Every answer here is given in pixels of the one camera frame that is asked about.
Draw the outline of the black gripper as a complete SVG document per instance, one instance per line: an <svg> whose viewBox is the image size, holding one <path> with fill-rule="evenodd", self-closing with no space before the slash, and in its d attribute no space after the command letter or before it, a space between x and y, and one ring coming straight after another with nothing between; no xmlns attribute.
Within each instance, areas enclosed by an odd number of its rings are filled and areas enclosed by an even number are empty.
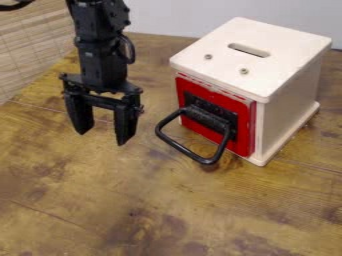
<svg viewBox="0 0 342 256"><path fill-rule="evenodd" d="M143 110L143 90L127 80L135 62L135 46L127 37L110 40L75 40L80 73L62 74L67 113L76 132L94 127L94 107L115 111L115 134L122 146L135 136Z"/></svg>

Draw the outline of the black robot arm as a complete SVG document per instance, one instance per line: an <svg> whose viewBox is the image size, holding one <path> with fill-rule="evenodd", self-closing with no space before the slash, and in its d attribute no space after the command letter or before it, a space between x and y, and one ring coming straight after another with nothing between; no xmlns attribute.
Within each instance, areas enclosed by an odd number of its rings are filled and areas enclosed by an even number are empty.
<svg viewBox="0 0 342 256"><path fill-rule="evenodd" d="M66 0L75 24L80 72L62 74L64 102L74 128L86 134L95 125L96 107L114 112L116 142L136 133L143 111L143 90L127 80L135 62L135 46L123 34L131 24L123 0Z"/></svg>

